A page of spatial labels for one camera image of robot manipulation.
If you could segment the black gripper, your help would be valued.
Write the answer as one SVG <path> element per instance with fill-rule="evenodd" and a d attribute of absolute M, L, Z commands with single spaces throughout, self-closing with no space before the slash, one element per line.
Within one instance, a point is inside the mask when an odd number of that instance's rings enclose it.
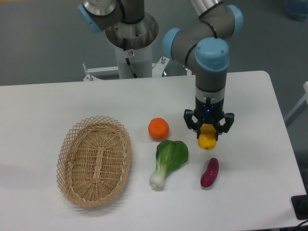
<path fill-rule="evenodd" d="M 199 139 L 201 127 L 203 124 L 214 124 L 216 131 L 216 141 L 219 135 L 228 133 L 234 123 L 234 113 L 223 112 L 224 99 L 218 103 L 202 102 L 195 98 L 195 110 L 185 109 L 183 118 L 188 129 L 196 133 L 196 138 Z"/>

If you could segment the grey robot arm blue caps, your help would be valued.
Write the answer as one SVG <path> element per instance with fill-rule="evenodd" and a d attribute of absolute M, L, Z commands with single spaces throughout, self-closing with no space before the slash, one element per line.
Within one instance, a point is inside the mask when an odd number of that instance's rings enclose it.
<path fill-rule="evenodd" d="M 197 138 L 214 138 L 230 130 L 234 114 L 223 111 L 227 68 L 226 39 L 244 24 L 242 12 L 221 0 L 193 0 L 199 24 L 190 30 L 170 29 L 164 36 L 165 55 L 195 73 L 195 109 L 185 110 L 184 120 Z M 142 0 L 85 0 L 78 12 L 94 32 L 105 32 L 117 51 L 121 78 L 152 75 L 151 46 L 158 36 L 157 21 L 145 11 Z"/>

